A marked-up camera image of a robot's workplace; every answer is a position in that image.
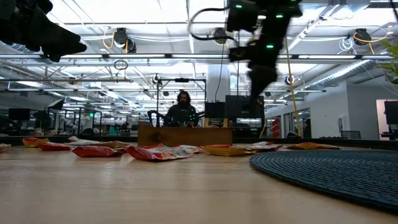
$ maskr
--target round mat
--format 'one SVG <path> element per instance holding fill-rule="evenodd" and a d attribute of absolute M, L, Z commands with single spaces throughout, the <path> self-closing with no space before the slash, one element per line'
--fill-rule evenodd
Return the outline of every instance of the round mat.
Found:
<path fill-rule="evenodd" d="M 250 163 L 265 174 L 301 187 L 398 212 L 398 152 L 267 152 L 252 156 Z"/>

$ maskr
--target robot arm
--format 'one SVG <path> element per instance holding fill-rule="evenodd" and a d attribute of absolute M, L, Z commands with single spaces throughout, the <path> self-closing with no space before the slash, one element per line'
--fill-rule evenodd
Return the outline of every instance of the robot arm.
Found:
<path fill-rule="evenodd" d="M 214 37 L 197 37 L 191 31 L 194 18 L 205 11 L 224 11 L 229 9 L 226 31 L 245 30 L 252 34 L 261 27 L 257 40 L 251 40 L 247 46 L 229 49 L 229 60 L 249 60 L 248 76 L 251 79 L 251 99 L 254 102 L 264 89 L 277 80 L 276 61 L 279 51 L 283 47 L 284 37 L 292 17 L 302 16 L 299 7 L 301 0 L 230 0 L 229 6 L 224 9 L 202 9 L 197 12 L 188 25 L 192 37 L 198 40 L 213 40 Z M 257 26 L 258 15 L 266 18 Z"/>

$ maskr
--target white column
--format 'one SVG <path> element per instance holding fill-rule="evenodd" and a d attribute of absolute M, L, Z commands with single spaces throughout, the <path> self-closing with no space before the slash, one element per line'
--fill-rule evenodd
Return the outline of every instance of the white column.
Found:
<path fill-rule="evenodd" d="M 206 91 L 207 102 L 211 103 L 215 102 L 216 100 L 220 102 L 225 102 L 225 96 L 229 95 L 229 91 L 230 79 L 228 65 L 209 65 L 207 73 Z"/>

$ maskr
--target computer monitor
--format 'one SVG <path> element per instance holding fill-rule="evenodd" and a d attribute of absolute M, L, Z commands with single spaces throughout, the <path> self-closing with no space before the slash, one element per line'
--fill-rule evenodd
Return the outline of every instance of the computer monitor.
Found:
<path fill-rule="evenodd" d="M 398 101 L 385 101 L 384 108 L 387 124 L 398 124 Z"/>
<path fill-rule="evenodd" d="M 28 121 L 30 120 L 30 109 L 28 108 L 9 108 L 8 119 L 13 121 Z"/>
<path fill-rule="evenodd" d="M 250 104 L 250 96 L 225 96 L 226 118 L 263 118 L 264 97 L 260 96 L 254 104 Z"/>
<path fill-rule="evenodd" d="M 205 103 L 205 118 L 226 118 L 225 102 Z"/>

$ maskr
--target wooden table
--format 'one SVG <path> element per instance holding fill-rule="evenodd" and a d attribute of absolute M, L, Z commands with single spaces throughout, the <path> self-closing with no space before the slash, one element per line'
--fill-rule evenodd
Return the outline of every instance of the wooden table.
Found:
<path fill-rule="evenodd" d="M 1 223 L 383 224 L 398 217 L 279 182 L 248 157 L 170 162 L 0 154 Z"/>

